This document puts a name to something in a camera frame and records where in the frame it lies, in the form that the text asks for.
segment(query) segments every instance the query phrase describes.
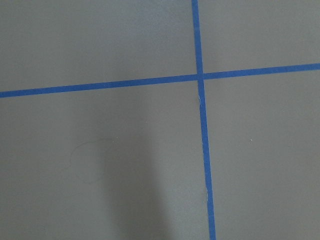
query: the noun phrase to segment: blue tape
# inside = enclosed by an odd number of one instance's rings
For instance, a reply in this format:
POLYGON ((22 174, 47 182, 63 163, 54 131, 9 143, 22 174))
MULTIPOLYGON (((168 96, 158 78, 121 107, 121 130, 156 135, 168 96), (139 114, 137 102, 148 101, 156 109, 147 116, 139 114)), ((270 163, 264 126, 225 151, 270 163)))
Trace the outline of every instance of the blue tape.
POLYGON ((111 82, 99 82, 69 86, 53 86, 44 88, 33 88, 24 90, 13 90, 13 91, 2 91, 0 92, 0 98, 27 96, 27 95, 38 95, 38 94, 53 94, 53 93, 64 93, 74 91, 85 91, 85 90, 96 90, 96 89, 112 89, 121 87, 132 87, 141 85, 153 85, 153 84, 166 84, 166 83, 177 83, 197 80, 196 74, 181 75, 181 76, 165 76, 125 81, 111 81, 111 82))
POLYGON ((234 77, 243 77, 243 76, 252 76, 252 75, 281 74, 281 73, 302 72, 302 71, 312 71, 312 70, 320 70, 320 63, 212 72, 212 73, 205 73, 204 79, 206 80, 207 79, 223 79, 223 78, 234 78, 234 77))
POLYGON ((200 101, 199 110, 200 110, 200 122, 201 122, 204 176, 205 176, 205 186, 207 190, 209 237, 210 237, 210 240, 216 240, 214 196, 213 196, 213 187, 212 187, 212 179, 211 179, 204 70, 203 70, 203 63, 202 63, 200 20, 199 20, 199 8, 198 8, 197 0, 192 0, 192 16, 193 16, 194 49, 195 49, 196 71, 197 71, 198 94, 199 94, 199 101, 200 101))
POLYGON ((275 67, 265 67, 265 68, 203 73, 202 58, 201 58, 202 54, 201 54, 201 51, 197 52, 201 50, 201 45, 200 45, 200 48, 196 47, 195 50, 196 50, 196 64, 197 64, 196 68, 199 74, 165 76, 165 77, 88 83, 88 84, 67 85, 67 86, 53 86, 53 87, 33 88, 33 89, 23 89, 23 90, 13 90, 13 91, 0 91, 0 98, 19 97, 19 96, 27 96, 27 95, 38 95, 38 94, 64 93, 64 92, 85 91, 85 90, 95 90, 95 89, 112 89, 112 88, 142 86, 142 85, 152 85, 152 84, 187 82, 187 81, 197 80, 198 76, 200 76, 200 78, 202 79, 201 77, 202 75, 203 75, 203 79, 210 80, 210 79, 234 78, 234 77, 243 77, 243 76, 252 76, 252 75, 281 74, 281 73, 290 73, 290 72, 320 70, 320 63, 312 63, 312 64, 302 64, 302 65, 275 66, 275 67))

